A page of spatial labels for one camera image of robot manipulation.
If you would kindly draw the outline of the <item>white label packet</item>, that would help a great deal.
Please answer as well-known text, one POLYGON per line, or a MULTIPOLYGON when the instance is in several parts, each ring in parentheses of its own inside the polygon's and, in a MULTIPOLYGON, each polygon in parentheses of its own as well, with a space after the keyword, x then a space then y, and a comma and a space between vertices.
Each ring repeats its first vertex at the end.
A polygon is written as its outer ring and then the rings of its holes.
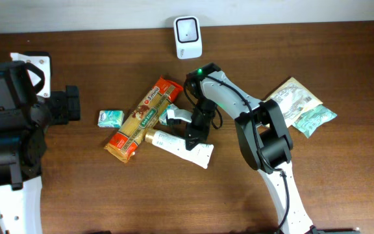
POLYGON ((188 150, 186 149, 186 141, 184 139, 156 129, 147 130, 145 141, 204 169, 208 168, 214 149, 212 144, 200 143, 193 149, 188 150))

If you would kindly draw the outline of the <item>small teal tissue pack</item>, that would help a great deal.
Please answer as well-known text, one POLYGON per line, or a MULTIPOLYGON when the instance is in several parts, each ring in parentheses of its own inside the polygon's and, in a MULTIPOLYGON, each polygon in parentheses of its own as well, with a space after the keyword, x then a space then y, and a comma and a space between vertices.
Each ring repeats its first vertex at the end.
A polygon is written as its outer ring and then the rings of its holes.
POLYGON ((168 110, 175 111, 175 110, 178 110, 178 109, 179 108, 176 105, 174 105, 173 103, 170 104, 170 105, 168 105, 166 107, 166 109, 163 111, 163 113, 160 115, 159 119, 158 119, 159 122, 160 122, 160 124, 162 124, 162 125, 168 125, 168 123, 167 123, 168 110))

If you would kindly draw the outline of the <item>orange spaghetti packet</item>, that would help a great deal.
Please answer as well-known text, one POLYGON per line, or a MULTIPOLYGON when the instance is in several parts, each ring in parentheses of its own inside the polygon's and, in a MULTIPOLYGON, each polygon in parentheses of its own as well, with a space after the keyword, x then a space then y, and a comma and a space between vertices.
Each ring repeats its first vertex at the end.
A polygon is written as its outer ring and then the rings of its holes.
POLYGON ((147 130, 158 123, 161 114, 182 91, 183 87, 178 83, 160 77, 104 149, 120 161, 128 162, 144 140, 147 130))

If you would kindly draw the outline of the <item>cream noodle packet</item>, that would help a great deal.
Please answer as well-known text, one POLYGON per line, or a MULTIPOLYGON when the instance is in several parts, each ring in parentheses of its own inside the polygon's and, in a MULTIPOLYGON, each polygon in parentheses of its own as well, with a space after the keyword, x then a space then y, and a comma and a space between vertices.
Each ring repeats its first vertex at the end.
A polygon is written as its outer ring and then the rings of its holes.
POLYGON ((323 103, 293 77, 273 91, 266 101, 270 99, 279 105, 287 127, 302 114, 323 103))

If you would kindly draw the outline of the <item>teal flushable wipes pack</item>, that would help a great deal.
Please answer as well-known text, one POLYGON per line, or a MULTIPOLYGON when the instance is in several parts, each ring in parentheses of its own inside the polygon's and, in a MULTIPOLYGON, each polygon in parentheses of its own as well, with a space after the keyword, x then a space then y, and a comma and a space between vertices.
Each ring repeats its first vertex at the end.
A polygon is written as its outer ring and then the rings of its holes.
POLYGON ((323 105, 318 105, 300 115, 292 125, 302 132, 305 137, 310 138, 319 126, 335 119, 335 117, 337 117, 336 113, 323 105))

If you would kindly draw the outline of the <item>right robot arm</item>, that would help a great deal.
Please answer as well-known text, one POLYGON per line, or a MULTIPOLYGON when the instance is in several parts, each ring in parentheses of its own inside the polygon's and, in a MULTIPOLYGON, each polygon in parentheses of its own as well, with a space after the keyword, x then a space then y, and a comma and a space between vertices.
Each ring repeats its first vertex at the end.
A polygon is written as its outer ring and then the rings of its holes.
POLYGON ((246 94, 214 63, 188 73, 184 93, 189 100, 196 99, 185 129, 186 149, 207 139, 215 115, 224 110, 234 120, 243 158, 268 188, 277 212, 277 233, 317 233, 295 183, 293 141, 279 104, 246 94))

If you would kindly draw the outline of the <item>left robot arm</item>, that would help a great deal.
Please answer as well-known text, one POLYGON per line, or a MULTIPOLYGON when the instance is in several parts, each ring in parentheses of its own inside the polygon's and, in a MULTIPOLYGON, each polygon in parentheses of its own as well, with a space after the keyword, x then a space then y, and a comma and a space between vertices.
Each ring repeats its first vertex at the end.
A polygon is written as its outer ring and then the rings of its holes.
POLYGON ((51 90, 48 52, 10 56, 0 63, 0 233, 41 233, 45 135, 80 120, 79 89, 51 90))

